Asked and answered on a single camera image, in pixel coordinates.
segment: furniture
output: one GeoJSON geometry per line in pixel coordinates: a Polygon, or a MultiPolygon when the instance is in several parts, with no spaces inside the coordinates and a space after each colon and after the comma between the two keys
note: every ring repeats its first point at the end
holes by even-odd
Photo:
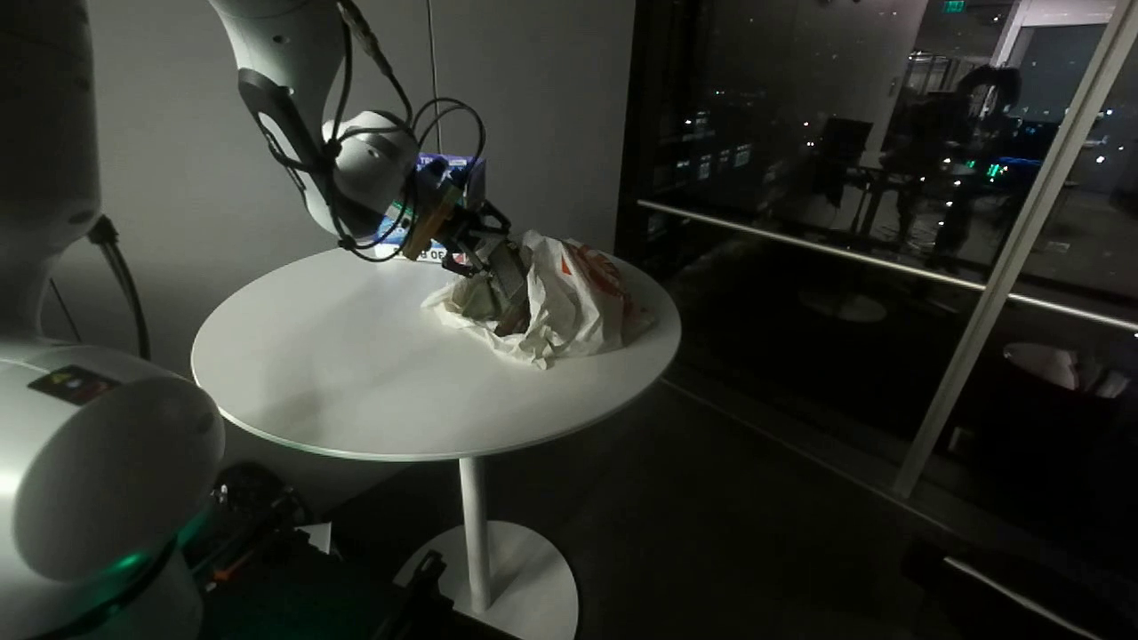
{"type": "Polygon", "coordinates": [[[465,525],[428,545],[447,560],[443,590],[511,635],[573,640],[568,560],[527,525],[489,524],[482,460],[568,436],[663,377],[680,348],[680,313],[647,274],[629,262],[623,274],[657,317],[645,333],[619,351],[524,371],[425,310],[456,274],[405,258],[372,265],[335,250],[270,270],[214,310],[194,345],[194,377],[236,425],[291,450],[458,463],[465,525]]]}

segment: white cloth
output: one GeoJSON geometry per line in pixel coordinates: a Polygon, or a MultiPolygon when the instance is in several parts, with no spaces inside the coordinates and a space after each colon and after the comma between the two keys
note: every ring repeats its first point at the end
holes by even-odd
{"type": "Polygon", "coordinates": [[[497,338],[497,319],[482,322],[452,313],[446,302],[458,285],[431,294],[428,310],[443,317],[446,328],[489,341],[502,358],[542,371],[556,358],[623,348],[629,333],[655,319],[629,300],[615,258],[604,251],[539,230],[530,230],[524,244],[530,250],[530,328],[524,333],[497,338]]]}

